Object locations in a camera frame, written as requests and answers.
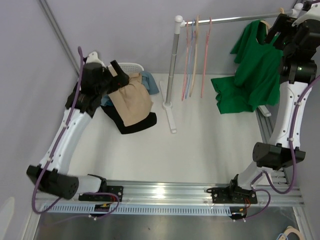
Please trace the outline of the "grey blue t shirt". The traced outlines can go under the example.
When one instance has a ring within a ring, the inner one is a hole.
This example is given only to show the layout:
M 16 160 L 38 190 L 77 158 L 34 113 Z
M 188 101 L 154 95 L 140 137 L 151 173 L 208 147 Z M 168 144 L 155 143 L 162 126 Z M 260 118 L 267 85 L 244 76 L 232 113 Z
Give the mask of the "grey blue t shirt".
M 150 95 L 158 94 L 160 91 L 152 74 L 148 71 L 141 71 L 140 74 L 141 74 L 141 83 L 144 85 L 148 93 Z M 105 95 L 101 99 L 101 106 L 103 107 L 113 106 L 113 102 L 111 101 L 108 95 Z

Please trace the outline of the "beige t shirt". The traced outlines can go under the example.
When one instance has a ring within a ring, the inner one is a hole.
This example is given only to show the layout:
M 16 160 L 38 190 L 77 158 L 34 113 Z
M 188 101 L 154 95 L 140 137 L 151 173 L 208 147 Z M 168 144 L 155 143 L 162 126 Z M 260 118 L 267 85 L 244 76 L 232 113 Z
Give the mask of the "beige t shirt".
M 129 83 L 108 96 L 126 127 L 147 118 L 153 106 L 150 94 L 142 84 L 141 73 L 131 73 Z

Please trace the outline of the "green t shirt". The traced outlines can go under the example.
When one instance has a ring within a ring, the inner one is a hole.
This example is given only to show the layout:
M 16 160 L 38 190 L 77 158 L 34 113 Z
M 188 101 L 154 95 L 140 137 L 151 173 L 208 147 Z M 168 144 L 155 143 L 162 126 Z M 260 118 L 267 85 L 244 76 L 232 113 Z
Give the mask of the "green t shirt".
M 280 99 L 278 67 L 283 53 L 265 43 L 267 24 L 249 23 L 233 46 L 237 69 L 233 76 L 211 79 L 221 114 L 254 112 L 259 106 L 274 106 Z

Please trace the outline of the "black t shirt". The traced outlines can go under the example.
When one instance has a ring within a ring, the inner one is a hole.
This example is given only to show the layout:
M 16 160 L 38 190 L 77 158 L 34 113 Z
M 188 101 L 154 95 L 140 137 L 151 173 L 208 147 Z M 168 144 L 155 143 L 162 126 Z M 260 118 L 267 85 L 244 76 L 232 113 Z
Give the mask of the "black t shirt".
M 141 132 L 157 124 L 157 115 L 155 112 L 150 112 L 148 116 L 138 123 L 130 126 L 125 126 L 123 120 L 118 114 L 114 106 L 101 106 L 104 113 L 115 123 L 117 129 L 122 135 Z

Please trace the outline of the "light blue wire hanger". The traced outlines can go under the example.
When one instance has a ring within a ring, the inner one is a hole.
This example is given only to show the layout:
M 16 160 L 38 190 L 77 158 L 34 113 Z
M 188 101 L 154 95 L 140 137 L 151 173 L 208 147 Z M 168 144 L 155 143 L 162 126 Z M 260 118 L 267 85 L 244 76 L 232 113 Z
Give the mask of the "light blue wire hanger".
M 187 85 L 186 85 L 186 92 L 185 97 L 188 97 L 190 84 L 191 84 L 191 75 L 192 75 L 192 65 L 194 59 L 194 48 L 195 48 L 195 41 L 196 41 L 196 19 L 194 18 L 191 25 L 191 40 L 190 40 L 190 49 L 189 49 L 189 56 L 188 56 L 188 69 L 187 69 Z

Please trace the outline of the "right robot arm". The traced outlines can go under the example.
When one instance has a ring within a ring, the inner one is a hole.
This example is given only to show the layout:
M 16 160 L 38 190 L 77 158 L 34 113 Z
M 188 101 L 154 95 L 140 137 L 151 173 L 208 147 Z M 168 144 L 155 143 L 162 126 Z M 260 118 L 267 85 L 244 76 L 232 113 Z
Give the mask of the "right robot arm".
M 257 203 L 256 185 L 287 167 L 295 171 L 306 153 L 300 144 L 300 129 L 308 96 L 316 83 L 317 64 L 312 59 L 320 45 L 320 12 L 317 5 L 294 18 L 280 14 L 268 31 L 263 45 L 282 53 L 279 67 L 279 106 L 268 142 L 257 142 L 252 162 L 227 187 L 207 189 L 214 204 Z

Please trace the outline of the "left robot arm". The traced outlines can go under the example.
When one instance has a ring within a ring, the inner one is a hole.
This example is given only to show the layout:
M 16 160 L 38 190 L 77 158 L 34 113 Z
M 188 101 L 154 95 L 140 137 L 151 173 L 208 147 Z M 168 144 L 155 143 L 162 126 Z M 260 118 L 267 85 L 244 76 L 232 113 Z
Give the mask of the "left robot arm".
M 30 165 L 26 174 L 34 184 L 32 200 L 37 192 L 70 200 L 75 195 L 92 196 L 101 201 L 107 197 L 108 186 L 105 178 L 88 174 L 69 175 L 72 156 L 85 128 L 101 106 L 102 98 L 119 86 L 118 77 L 125 73 L 114 60 L 114 71 L 99 60 L 82 60 L 81 76 L 64 107 L 61 125 L 49 150 L 38 165 Z

